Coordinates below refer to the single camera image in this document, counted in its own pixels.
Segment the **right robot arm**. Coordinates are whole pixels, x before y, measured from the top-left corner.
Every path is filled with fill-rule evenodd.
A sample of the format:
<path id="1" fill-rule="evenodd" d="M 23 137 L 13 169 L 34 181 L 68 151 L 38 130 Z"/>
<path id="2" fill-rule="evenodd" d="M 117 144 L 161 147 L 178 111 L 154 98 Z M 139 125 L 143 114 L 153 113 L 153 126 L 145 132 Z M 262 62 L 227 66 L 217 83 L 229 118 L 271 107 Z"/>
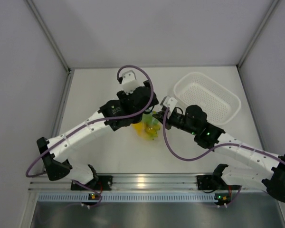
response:
<path id="1" fill-rule="evenodd" d="M 277 155 L 255 149 L 223 129 L 210 124 L 207 114 L 197 105 L 190 105 L 184 113 L 163 107 L 153 117 L 163 130 L 175 127 L 194 136 L 194 142 L 206 149 L 230 157 L 247 169 L 219 164 L 212 173 L 212 183 L 222 189 L 226 185 L 246 186 L 268 193 L 272 198 L 285 203 L 285 154 Z"/>

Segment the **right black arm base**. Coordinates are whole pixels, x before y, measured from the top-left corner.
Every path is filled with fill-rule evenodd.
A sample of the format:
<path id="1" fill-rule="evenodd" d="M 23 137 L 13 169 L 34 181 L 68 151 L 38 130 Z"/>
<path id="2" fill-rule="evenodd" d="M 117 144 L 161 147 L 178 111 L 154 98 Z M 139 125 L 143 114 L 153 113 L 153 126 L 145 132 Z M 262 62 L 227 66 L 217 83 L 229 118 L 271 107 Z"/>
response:
<path id="1" fill-rule="evenodd" d="M 198 175 L 197 185 L 198 190 L 202 191 L 226 190 L 228 188 L 220 177 L 214 175 Z"/>

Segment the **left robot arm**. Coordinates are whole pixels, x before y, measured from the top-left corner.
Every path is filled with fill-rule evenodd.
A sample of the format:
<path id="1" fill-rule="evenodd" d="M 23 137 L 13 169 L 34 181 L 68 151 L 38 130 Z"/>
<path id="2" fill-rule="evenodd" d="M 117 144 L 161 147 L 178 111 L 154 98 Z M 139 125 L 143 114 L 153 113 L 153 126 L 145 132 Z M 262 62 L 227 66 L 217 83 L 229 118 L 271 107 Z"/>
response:
<path id="1" fill-rule="evenodd" d="M 132 92 L 119 91 L 116 100 L 101 106 L 92 116 L 72 130 L 46 139 L 41 137 L 37 145 L 50 181 L 67 178 L 77 186 L 94 189 L 99 177 L 90 164 L 72 161 L 70 156 L 82 145 L 107 133 L 136 124 L 142 120 L 143 113 L 156 106 L 159 101 L 149 81 L 144 81 Z"/>

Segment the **clear zip top bag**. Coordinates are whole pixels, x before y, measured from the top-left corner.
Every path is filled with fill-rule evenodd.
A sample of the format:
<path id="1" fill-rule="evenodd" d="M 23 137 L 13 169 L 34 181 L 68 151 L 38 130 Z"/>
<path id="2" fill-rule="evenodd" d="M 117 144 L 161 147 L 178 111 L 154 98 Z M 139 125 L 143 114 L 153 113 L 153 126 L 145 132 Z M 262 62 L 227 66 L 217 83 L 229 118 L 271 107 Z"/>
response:
<path id="1" fill-rule="evenodd" d="M 131 125 L 139 137 L 148 141 L 157 139 L 158 132 L 161 129 L 159 121 L 153 117 L 153 114 L 156 112 L 143 114 L 140 122 Z"/>

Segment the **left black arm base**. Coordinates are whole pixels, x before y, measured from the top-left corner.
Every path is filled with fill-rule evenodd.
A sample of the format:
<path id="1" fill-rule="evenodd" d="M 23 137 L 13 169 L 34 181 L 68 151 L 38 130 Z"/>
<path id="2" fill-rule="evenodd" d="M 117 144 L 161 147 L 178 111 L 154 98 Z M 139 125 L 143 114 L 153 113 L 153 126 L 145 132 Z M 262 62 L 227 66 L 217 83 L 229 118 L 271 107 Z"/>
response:
<path id="1" fill-rule="evenodd" d="M 111 191 L 113 183 L 113 176 L 112 175 L 100 175 L 98 176 L 98 180 L 92 180 L 82 187 L 74 182 L 71 183 L 71 190 L 80 191 L 80 190 L 95 190 L 95 191 Z"/>

